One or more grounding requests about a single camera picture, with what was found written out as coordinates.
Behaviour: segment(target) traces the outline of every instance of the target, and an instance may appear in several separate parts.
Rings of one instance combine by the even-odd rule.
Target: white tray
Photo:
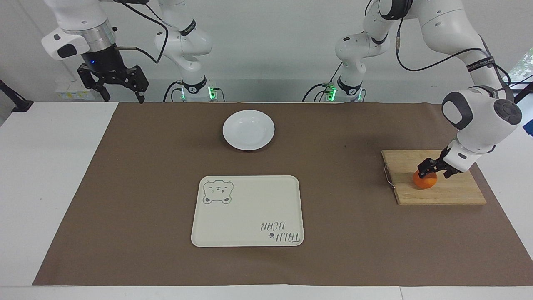
[[[207,176],[200,181],[191,241],[197,247],[283,247],[303,242],[293,176]]]

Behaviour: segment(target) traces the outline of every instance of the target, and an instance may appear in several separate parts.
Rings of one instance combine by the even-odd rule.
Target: metal handle
[[[389,179],[389,172],[387,172],[387,163],[385,163],[385,167],[383,168],[383,171],[385,172],[385,177],[387,178],[387,182],[391,185],[393,190],[396,190],[396,186],[392,183],[391,179]]]

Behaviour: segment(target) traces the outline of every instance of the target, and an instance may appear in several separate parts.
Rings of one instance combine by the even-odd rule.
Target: white plate
[[[293,176],[208,176],[200,181],[196,247],[294,247],[303,242],[300,185]]]
[[[222,133],[226,141],[237,149],[257,150],[274,137],[274,122],[257,110],[242,110],[224,122]]]

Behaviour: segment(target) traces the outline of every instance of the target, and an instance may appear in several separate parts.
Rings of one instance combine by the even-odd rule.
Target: bear logo
[[[231,202],[231,192],[234,185],[231,181],[215,180],[208,181],[204,184],[204,199],[205,204],[213,202],[222,202],[228,204]]]

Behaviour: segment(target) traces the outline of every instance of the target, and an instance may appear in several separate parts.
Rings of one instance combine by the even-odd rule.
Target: orange fruit
[[[429,173],[424,178],[420,178],[418,174],[418,171],[413,174],[413,182],[423,190],[430,188],[437,183],[437,173]]]

